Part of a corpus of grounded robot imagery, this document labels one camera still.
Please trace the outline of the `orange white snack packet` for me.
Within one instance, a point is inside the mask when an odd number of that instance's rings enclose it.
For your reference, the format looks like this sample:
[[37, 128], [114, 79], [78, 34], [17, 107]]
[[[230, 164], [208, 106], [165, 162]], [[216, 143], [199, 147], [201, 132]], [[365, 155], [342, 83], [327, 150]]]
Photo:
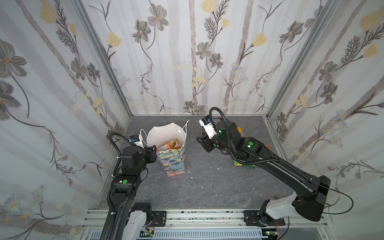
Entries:
[[180, 145], [178, 139], [173, 139], [167, 143], [167, 149], [169, 149], [169, 150], [176, 150], [176, 149], [180, 149], [180, 148], [181, 148], [181, 145]]

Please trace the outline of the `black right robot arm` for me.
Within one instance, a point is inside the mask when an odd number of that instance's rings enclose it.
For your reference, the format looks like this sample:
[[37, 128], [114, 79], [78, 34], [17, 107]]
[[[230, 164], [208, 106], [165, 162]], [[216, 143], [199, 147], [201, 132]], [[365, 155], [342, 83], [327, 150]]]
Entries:
[[327, 195], [331, 191], [328, 177], [316, 177], [300, 170], [259, 140], [242, 137], [237, 125], [228, 120], [220, 108], [212, 107], [199, 123], [205, 132], [196, 140], [206, 152], [218, 149], [238, 164], [259, 167], [294, 191], [287, 197], [264, 201], [257, 213], [259, 226], [290, 216], [318, 222], [325, 214]]

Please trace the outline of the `floral white paper bag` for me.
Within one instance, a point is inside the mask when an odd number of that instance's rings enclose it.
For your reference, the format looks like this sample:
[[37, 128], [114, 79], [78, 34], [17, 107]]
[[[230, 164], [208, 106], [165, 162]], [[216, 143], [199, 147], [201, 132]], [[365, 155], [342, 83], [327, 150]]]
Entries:
[[145, 137], [144, 145], [156, 146], [157, 161], [169, 177], [185, 172], [187, 126], [188, 123], [185, 123], [183, 127], [170, 123], [153, 127], [148, 133], [143, 129], [140, 130], [140, 135]]

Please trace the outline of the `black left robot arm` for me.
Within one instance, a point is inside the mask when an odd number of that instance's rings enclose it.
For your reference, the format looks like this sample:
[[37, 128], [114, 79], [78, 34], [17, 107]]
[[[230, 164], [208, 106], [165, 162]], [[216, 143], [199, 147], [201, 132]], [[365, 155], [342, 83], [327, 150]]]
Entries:
[[157, 159], [156, 146], [140, 147], [120, 133], [109, 133], [108, 139], [117, 151], [111, 187], [107, 194], [108, 215], [101, 240], [135, 240], [142, 229], [149, 235], [155, 230], [155, 217], [150, 203], [135, 203], [143, 182], [141, 173]]

